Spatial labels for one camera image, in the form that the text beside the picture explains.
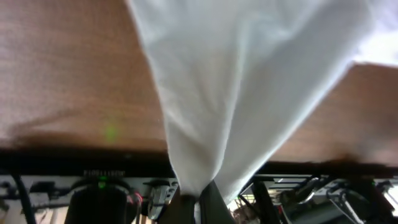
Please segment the white cloth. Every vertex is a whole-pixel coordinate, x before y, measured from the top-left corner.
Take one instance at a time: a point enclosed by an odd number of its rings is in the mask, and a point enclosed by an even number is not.
[[[359,46],[354,60],[398,68],[398,1],[372,0],[370,3],[376,27]]]
[[[341,78],[365,0],[130,0],[183,194],[226,201]]]

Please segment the black plastic part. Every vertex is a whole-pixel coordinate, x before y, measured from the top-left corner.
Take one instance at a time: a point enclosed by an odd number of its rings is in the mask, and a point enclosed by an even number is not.
[[[199,204],[202,224],[235,223],[214,181],[201,193]]]
[[[0,148],[0,164],[1,168],[19,175],[84,176],[86,170],[120,170],[123,173],[120,177],[175,177],[167,154],[138,153],[127,149],[60,146],[22,147],[18,150]],[[254,177],[261,177],[262,174],[334,175],[339,178],[371,175],[381,179],[397,176],[398,167],[353,162],[271,161],[264,164]]]
[[[121,190],[90,186],[73,194],[65,224],[126,224],[126,208],[127,195]]]
[[[180,195],[177,189],[174,197],[161,216],[160,224],[195,224],[194,208],[197,199],[190,195]]]
[[[294,224],[321,224],[345,216],[331,202],[323,202],[321,204],[305,204],[292,205],[283,207],[283,213]]]
[[[359,193],[370,202],[370,208],[366,209],[367,211],[357,211],[360,217],[366,217],[373,213],[373,216],[378,217],[379,220],[383,220],[386,223],[396,223],[396,219],[392,216],[394,207],[388,202],[385,196],[383,196],[382,192],[378,191],[372,180],[351,180],[349,188]],[[361,204],[360,202],[356,202],[351,206],[357,207],[356,205]]]
[[[251,186],[256,203],[260,208],[260,221],[262,224],[280,224],[279,217],[263,182],[253,182]]]

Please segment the green led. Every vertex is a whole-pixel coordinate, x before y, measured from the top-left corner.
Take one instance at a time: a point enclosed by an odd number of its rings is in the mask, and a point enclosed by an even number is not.
[[[99,189],[104,189],[105,188],[105,182],[98,182],[98,188]]]

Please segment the wooden surface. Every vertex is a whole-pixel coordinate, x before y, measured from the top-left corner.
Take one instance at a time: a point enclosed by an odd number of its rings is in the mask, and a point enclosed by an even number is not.
[[[358,66],[274,161],[398,166],[398,70]],[[122,0],[0,1],[0,138],[166,152],[162,113]]]
[[[397,85],[397,69],[354,67],[272,160],[398,166]]]
[[[122,0],[0,1],[0,137],[164,151]]]

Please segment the green light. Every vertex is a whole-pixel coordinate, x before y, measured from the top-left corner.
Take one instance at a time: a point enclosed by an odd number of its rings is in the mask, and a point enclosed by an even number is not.
[[[99,189],[104,189],[105,185],[106,185],[105,182],[98,182]]]
[[[113,125],[108,125],[105,129],[105,137],[108,143],[115,143],[118,130]]]

